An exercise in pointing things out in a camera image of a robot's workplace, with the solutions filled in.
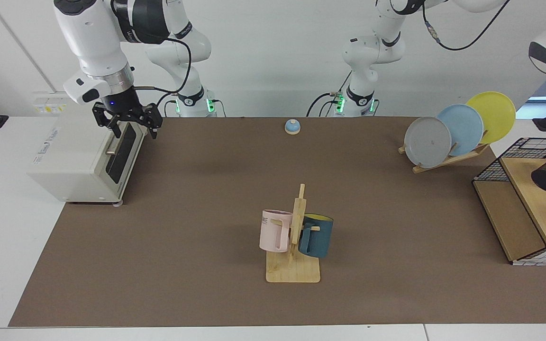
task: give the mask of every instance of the label on oven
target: label on oven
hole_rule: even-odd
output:
[[[39,148],[37,155],[35,155],[35,158],[33,159],[33,164],[40,164],[41,161],[43,161],[44,156],[47,154],[47,151],[50,150],[50,147],[52,146],[52,142],[56,140],[56,137],[58,136],[59,132],[60,132],[60,127],[54,127],[52,131],[50,131],[50,134],[48,134],[43,144],[41,144],[41,147]]]

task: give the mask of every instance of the oven window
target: oven window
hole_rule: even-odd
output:
[[[136,130],[132,128],[132,125],[127,125],[126,133],[123,136],[123,141],[119,147],[117,155],[111,155],[109,157],[109,163],[107,164],[107,174],[113,181],[119,184],[121,174],[126,168],[127,160],[130,157],[130,151],[136,141]]]

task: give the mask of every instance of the black cable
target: black cable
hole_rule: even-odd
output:
[[[330,108],[332,108],[332,105],[338,104],[338,101],[332,100],[332,101],[327,101],[326,103],[324,103],[324,104],[321,106],[321,109],[319,109],[319,116],[318,116],[318,117],[321,117],[321,113],[323,112],[323,108],[325,108],[326,104],[330,104]]]
[[[379,111],[379,106],[381,106],[381,100],[380,99],[375,99],[374,100],[376,103],[376,109],[374,110],[374,113],[372,114],[372,116],[376,116],[376,112]]]
[[[343,87],[345,87],[345,84],[347,84],[347,81],[349,80],[349,77],[351,77],[352,73],[353,73],[353,70],[349,71],[349,74],[347,74],[347,77],[345,78],[345,81],[343,82],[343,85],[340,86],[340,88],[338,88],[338,92],[343,91]],[[334,105],[334,104],[331,103],[330,106],[328,107],[328,111],[326,112],[326,117],[328,117],[328,115],[330,115],[330,110],[332,109],[332,105]]]
[[[171,96],[171,95],[172,95],[171,93],[167,93],[167,94],[163,95],[162,97],[160,97],[160,99],[157,101],[156,106],[159,107],[159,105],[161,104],[161,102],[163,102],[163,99],[164,99],[165,97],[168,97],[168,96]]]
[[[176,100],[173,99],[173,100],[171,100],[171,101],[167,101],[167,102],[165,102],[165,104],[163,105],[163,114],[164,114],[165,117],[168,117],[168,116],[167,116],[167,105],[168,105],[169,103],[174,103],[174,104],[176,104]]]
[[[319,97],[317,97],[315,99],[315,101],[313,101],[313,103],[311,104],[311,106],[309,107],[309,110],[307,110],[307,117],[309,117],[309,114],[310,114],[310,111],[312,110],[313,106],[315,106],[315,104],[317,103],[317,101],[319,101],[320,99],[323,99],[325,96],[335,96],[334,93],[332,92],[327,92],[327,93],[323,93],[321,95],[319,95]]]
[[[220,105],[223,106],[223,115],[227,117],[227,112],[225,111],[225,104],[220,99],[213,99],[212,103],[220,103]]]
[[[162,89],[160,87],[154,87],[154,86],[135,86],[134,87],[135,90],[147,90],[147,91],[160,91],[160,92],[165,92],[165,93],[171,93],[172,91],[171,90],[166,90],[166,89]]]
[[[444,43],[442,43],[442,41],[439,39],[439,36],[437,35],[437,32],[435,31],[435,28],[433,28],[433,25],[431,25],[431,23],[429,23],[429,20],[427,20],[427,14],[425,14],[425,6],[423,5],[422,6],[422,9],[423,9],[423,20],[425,21],[425,26],[427,26],[427,30],[429,30],[429,34],[431,34],[431,37],[433,37],[433,39],[435,39],[435,41],[437,42],[438,45],[440,45],[441,47],[445,48],[446,50],[450,50],[450,51],[461,51],[461,50],[464,50],[466,48],[469,48],[469,47],[472,47],[472,45],[474,45],[475,43],[477,43],[477,41],[479,40],[479,38],[481,38],[483,36],[484,33],[486,33],[486,31],[488,30],[488,28],[490,28],[490,26],[492,25],[492,23],[496,20],[496,18],[498,18],[498,15],[500,15],[500,13],[503,11],[503,9],[505,9],[505,7],[507,6],[507,4],[509,4],[509,1],[510,0],[506,0],[505,3],[500,7],[500,9],[498,10],[498,12],[496,12],[496,15],[494,15],[494,17],[492,18],[492,20],[490,22],[488,22],[488,25],[486,25],[486,28],[483,29],[483,31],[481,33],[479,33],[479,35],[475,38],[475,40],[473,40],[469,45],[465,45],[463,47],[458,47],[458,48],[453,48],[453,47],[448,47],[446,45],[444,45]]]
[[[187,67],[187,73],[186,75],[184,76],[184,80],[182,81],[182,85],[180,85],[180,87],[177,89],[177,90],[174,90],[174,91],[170,91],[170,93],[164,95],[161,97],[161,99],[158,101],[157,105],[159,106],[161,104],[161,101],[163,101],[163,99],[169,95],[172,95],[174,93],[178,94],[182,89],[184,89],[184,86],[187,84],[187,81],[189,80],[189,73],[191,73],[191,64],[193,63],[193,55],[191,54],[191,48],[187,45],[187,43],[185,43],[184,41],[180,41],[178,39],[173,39],[171,37],[162,37],[162,36],[156,36],[156,35],[152,35],[148,32],[145,32],[143,30],[137,30],[134,26],[131,26],[131,25],[128,25],[132,30],[135,30],[136,32],[140,32],[140,33],[143,33],[143,35],[147,35],[147,36],[151,36],[151,37],[156,37],[158,39],[164,39],[165,41],[172,41],[173,43],[179,43],[180,45],[184,46],[186,49],[187,49],[187,53],[189,54],[189,67]]]

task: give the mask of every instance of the plate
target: plate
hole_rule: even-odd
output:
[[[406,155],[421,168],[433,168],[446,161],[452,136],[448,127],[435,117],[421,117],[408,127],[403,140]]]
[[[515,106],[500,92],[488,91],[475,95],[466,103],[482,117],[483,128],[488,130],[481,143],[497,142],[504,138],[515,123]]]
[[[448,106],[437,115],[437,118],[450,130],[452,145],[451,157],[470,153],[477,147],[483,135],[483,121],[477,110],[464,104]]]

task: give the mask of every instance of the dark blue mug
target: dark blue mug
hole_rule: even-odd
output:
[[[328,246],[330,246],[333,222],[334,220],[329,216],[305,214],[303,220],[305,227],[300,235],[299,251],[311,257],[325,257],[328,254]]]

